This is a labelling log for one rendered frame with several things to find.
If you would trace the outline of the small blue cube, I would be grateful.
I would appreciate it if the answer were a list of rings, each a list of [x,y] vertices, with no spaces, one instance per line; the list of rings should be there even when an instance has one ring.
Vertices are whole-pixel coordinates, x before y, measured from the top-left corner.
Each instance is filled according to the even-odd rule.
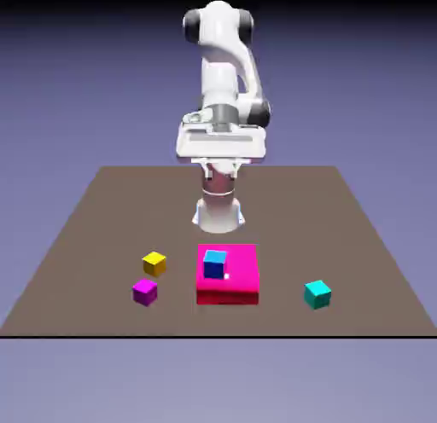
[[[227,252],[206,250],[203,258],[203,276],[206,279],[224,279]]]

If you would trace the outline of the small teal cube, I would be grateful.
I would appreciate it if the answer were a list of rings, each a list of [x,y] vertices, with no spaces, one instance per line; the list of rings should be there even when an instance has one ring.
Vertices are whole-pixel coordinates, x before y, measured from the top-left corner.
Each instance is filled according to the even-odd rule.
[[[322,280],[305,284],[304,300],[313,310],[329,306],[331,295],[331,289]]]

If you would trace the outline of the large pink box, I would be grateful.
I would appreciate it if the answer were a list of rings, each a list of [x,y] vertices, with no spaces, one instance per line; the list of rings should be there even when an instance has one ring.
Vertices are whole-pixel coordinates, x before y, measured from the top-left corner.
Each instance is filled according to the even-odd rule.
[[[226,251],[224,279],[203,276],[206,250]],[[255,244],[199,244],[195,275],[196,303],[199,305],[247,304],[259,302],[259,266]]]

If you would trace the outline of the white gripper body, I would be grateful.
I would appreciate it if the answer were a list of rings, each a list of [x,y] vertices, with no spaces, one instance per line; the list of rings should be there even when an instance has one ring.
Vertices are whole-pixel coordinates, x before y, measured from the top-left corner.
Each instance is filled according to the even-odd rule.
[[[263,159],[266,131],[261,127],[230,125],[217,132],[210,123],[184,124],[178,128],[176,153],[179,158]]]

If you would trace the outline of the small yellow cube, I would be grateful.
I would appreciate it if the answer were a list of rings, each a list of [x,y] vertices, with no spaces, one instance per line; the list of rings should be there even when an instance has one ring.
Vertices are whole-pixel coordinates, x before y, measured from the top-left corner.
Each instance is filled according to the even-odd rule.
[[[159,277],[166,271],[166,256],[159,252],[150,252],[142,258],[146,275]]]

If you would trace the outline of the small magenta cube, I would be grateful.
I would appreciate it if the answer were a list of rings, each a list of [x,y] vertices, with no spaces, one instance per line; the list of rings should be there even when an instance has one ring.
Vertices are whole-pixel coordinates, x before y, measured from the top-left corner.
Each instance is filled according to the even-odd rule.
[[[132,299],[143,306],[150,306],[158,296],[157,283],[148,279],[141,279],[132,287]]]

